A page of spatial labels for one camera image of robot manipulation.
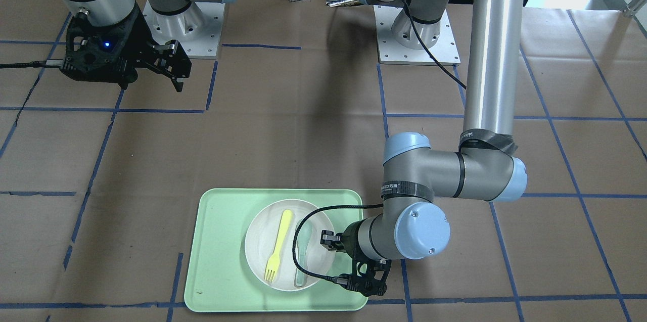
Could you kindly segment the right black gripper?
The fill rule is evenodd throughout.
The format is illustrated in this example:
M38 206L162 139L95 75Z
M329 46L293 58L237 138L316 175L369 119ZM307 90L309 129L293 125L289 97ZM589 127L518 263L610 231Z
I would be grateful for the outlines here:
M135 55L137 68L146 68L171 79L176 92L182 92L184 80L190 77L192 62L177 39L159 44L148 41Z

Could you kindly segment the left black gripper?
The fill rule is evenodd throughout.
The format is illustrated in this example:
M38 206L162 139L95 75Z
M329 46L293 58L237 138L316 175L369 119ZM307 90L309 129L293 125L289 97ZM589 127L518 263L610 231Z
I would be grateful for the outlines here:
M344 252L349 257L365 257L359 241L359 229L362 221L350 224L342 233L321 230L320 244L329 251Z

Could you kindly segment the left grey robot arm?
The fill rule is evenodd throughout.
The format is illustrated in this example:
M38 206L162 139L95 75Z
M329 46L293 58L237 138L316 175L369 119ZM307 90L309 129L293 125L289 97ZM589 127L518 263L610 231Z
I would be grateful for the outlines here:
M406 7L413 28L437 25L448 0L360 0ZM450 223L434 196L510 202L524 193L527 174L514 156L518 50L524 0L474 0L463 132L457 152L434 151L429 139L403 132L386 140L381 214L343 232L321 233L329 250L364 260L437 255Z

